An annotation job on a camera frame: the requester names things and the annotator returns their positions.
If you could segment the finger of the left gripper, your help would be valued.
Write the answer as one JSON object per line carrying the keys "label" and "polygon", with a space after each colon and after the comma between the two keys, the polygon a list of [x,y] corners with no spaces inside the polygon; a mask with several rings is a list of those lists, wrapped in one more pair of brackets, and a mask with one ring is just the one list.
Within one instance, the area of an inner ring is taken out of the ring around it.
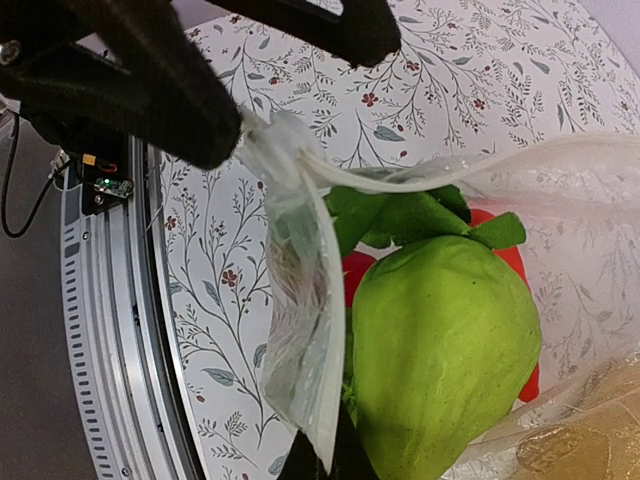
{"label": "finger of the left gripper", "polygon": [[197,168],[233,153],[241,115],[168,1],[4,1],[1,93],[86,118]]}
{"label": "finger of the left gripper", "polygon": [[218,0],[248,17],[320,48],[353,67],[374,67],[401,49],[401,33],[384,0],[343,0],[335,14],[309,1]]}

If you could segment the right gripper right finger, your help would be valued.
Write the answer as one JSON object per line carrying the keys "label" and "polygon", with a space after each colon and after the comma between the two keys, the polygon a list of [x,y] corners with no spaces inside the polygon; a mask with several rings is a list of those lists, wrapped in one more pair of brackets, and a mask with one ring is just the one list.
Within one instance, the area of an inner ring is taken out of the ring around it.
{"label": "right gripper right finger", "polygon": [[378,480],[346,409],[339,410],[332,478],[335,480]]}

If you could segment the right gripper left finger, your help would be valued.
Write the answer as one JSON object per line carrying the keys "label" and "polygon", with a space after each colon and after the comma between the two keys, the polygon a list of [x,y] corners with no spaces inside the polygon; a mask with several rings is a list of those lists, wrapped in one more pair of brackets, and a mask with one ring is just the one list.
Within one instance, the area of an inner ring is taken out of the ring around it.
{"label": "right gripper left finger", "polygon": [[282,467],[282,480],[328,480],[322,462],[315,454],[313,446],[302,431],[295,435]]}

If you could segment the small green toy vegetable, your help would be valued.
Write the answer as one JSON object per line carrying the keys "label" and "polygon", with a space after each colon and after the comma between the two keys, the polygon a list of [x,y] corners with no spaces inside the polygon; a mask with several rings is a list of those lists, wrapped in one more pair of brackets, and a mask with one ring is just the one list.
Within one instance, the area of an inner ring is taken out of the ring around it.
{"label": "small green toy vegetable", "polygon": [[540,355],[528,287],[464,237],[378,261],[352,318],[356,427],[382,479],[440,477],[511,411]]}

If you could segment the clear zip top bag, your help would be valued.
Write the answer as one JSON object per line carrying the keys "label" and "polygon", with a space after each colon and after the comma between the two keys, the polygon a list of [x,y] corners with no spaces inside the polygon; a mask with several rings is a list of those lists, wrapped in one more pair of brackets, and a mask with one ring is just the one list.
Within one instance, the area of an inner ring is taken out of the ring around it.
{"label": "clear zip top bag", "polygon": [[267,188],[283,479],[635,479],[639,141],[332,165],[243,116]]}

